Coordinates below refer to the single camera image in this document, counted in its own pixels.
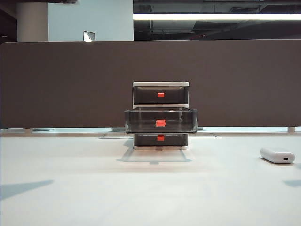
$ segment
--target white desk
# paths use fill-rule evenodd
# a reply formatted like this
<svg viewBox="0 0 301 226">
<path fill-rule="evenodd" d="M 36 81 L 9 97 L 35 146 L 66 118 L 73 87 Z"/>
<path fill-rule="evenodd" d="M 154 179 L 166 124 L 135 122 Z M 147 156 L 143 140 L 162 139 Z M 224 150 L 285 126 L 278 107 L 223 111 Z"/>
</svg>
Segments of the white desk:
<svg viewBox="0 0 301 226">
<path fill-rule="evenodd" d="M 183 153 L 101 136 L 2 134 L 1 225 L 301 225 L 301 133 L 190 138 Z M 264 161 L 263 146 L 295 164 Z"/>
</svg>

